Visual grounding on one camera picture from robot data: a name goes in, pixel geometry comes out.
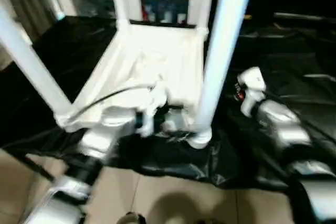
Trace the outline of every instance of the cable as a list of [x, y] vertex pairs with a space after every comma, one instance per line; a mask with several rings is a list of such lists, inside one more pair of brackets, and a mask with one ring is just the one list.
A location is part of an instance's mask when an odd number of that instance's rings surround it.
[[73, 122], [74, 120], [76, 120], [78, 117], [80, 117], [82, 114], [84, 114], [86, 111], [88, 111], [90, 108], [92, 108], [93, 106], [97, 105], [98, 103], [101, 103], [102, 101], [110, 98], [110, 97], [113, 97], [117, 94], [120, 94], [122, 92], [125, 92], [125, 91], [129, 91], [129, 90], [133, 90], [133, 89], [153, 89], [153, 87], [149, 87], [149, 86], [135, 86], [135, 87], [131, 87], [131, 88], [125, 88], [125, 89], [121, 89], [121, 90], [118, 90], [118, 91], [115, 91], [111, 94], [108, 94], [108, 95], [105, 95], [104, 97], [102, 98], [99, 98], [97, 101], [95, 102], [92, 102], [91, 104], [89, 105], [86, 105], [84, 108], [82, 108], [81, 110], [79, 110], [75, 115], [72, 115], [67, 123], [71, 123]]

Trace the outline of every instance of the floor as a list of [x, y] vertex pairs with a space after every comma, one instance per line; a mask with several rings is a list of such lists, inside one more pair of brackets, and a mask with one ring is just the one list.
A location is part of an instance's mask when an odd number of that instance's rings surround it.
[[[33, 157], [55, 176], [65, 165], [52, 158]], [[0, 223], [15, 224], [26, 205], [41, 199], [50, 184], [25, 166], [0, 152]], [[172, 177], [146, 177], [130, 170], [106, 168], [86, 207], [88, 224], [111, 224], [128, 211], [136, 211], [149, 224], [194, 223], [200, 218], [216, 218], [225, 224], [290, 224], [287, 200], [280, 194], [259, 190], [220, 190], [212, 185]]]

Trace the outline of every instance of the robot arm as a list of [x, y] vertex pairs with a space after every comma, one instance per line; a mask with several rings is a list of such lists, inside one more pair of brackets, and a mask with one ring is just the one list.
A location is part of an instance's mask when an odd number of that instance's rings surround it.
[[266, 98], [259, 68], [242, 73], [236, 90], [242, 113], [255, 119], [268, 136], [268, 148], [260, 151], [273, 157], [288, 175], [287, 196], [295, 223], [336, 221], [336, 175], [315, 154], [318, 150], [300, 119], [284, 104]]
[[78, 145], [81, 164], [68, 167], [24, 223], [83, 223], [85, 214], [81, 206], [90, 198], [92, 187], [117, 140], [136, 131], [136, 120], [133, 109], [111, 107], [105, 110], [101, 122], [88, 130]]

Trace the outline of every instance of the black tarp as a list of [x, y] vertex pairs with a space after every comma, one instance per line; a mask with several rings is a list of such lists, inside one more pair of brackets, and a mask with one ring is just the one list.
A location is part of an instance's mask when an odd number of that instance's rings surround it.
[[[112, 39], [114, 20], [66, 17], [44, 34], [33, 48], [73, 101]], [[213, 123], [213, 139], [203, 150], [158, 137], [124, 138], [111, 166], [151, 176], [176, 176], [212, 183], [220, 188], [255, 187], [282, 190], [284, 184], [260, 169], [251, 148], [260, 132], [232, 99], [236, 76], [260, 66], [267, 86], [307, 120], [335, 136], [335, 82], [305, 74], [334, 73], [335, 43], [331, 34], [279, 30], [244, 24]], [[48, 106], [11, 64], [0, 72], [2, 147], [71, 161], [85, 130], [68, 134], [60, 129]], [[336, 155], [334, 145], [316, 134], [318, 146]]]

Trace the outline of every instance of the curtain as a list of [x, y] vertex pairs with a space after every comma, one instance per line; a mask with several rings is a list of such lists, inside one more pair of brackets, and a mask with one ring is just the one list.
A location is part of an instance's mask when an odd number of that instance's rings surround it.
[[26, 33], [36, 41], [56, 22], [56, 17], [48, 0], [10, 0]]

